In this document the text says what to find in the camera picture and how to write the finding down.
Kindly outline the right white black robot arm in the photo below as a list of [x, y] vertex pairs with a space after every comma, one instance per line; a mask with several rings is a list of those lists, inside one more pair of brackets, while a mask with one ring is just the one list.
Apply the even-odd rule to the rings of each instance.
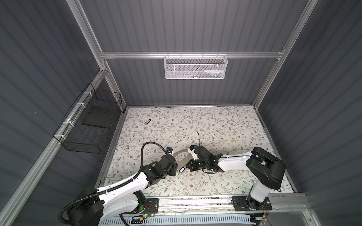
[[204, 173], [219, 173], [233, 170], [249, 170], [256, 177], [249, 195], [244, 198], [232, 198], [235, 208], [266, 210], [268, 195], [272, 190], [281, 190], [286, 164], [261, 147], [239, 155], [213, 155], [203, 146], [192, 145], [187, 149], [192, 159], [186, 164], [190, 171], [202, 170]]

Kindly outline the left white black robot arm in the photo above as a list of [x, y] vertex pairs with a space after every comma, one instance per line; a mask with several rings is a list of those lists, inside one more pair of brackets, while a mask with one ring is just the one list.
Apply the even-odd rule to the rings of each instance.
[[140, 173], [110, 186], [85, 190], [80, 201], [66, 208], [72, 226], [97, 226], [106, 219], [124, 213], [142, 212], [147, 199], [142, 190], [166, 176], [175, 176], [175, 158], [166, 154], [155, 164], [143, 166]]

